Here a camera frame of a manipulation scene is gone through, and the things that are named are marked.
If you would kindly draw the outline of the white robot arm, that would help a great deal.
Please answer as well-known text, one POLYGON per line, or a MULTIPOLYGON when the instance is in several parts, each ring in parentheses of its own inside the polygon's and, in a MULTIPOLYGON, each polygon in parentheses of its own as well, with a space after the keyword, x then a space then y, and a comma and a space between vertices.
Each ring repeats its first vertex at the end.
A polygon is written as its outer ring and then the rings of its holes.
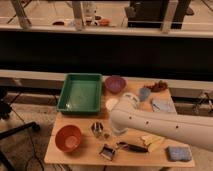
POLYGON ((145 131, 185 144, 213 151, 213 118, 140 110, 139 98, 124 93, 109 112, 115 134, 128 128, 145 131))

